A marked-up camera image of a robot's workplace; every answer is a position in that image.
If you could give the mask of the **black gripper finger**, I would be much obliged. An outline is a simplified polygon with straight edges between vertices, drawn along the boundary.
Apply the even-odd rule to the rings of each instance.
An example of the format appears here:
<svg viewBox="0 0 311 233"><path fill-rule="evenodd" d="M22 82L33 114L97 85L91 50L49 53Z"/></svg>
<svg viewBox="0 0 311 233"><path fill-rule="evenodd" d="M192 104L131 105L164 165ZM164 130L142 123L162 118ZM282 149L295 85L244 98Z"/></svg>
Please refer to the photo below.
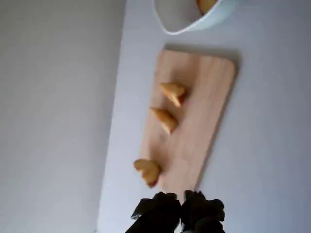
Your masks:
<svg viewBox="0 0 311 233"><path fill-rule="evenodd" d="M127 233L173 233L180 222L181 204L175 193L158 192L141 199L131 215Z"/></svg>
<svg viewBox="0 0 311 233"><path fill-rule="evenodd" d="M186 190L181 205L184 233L223 233L225 205L220 199L207 200L199 191Z"/></svg>

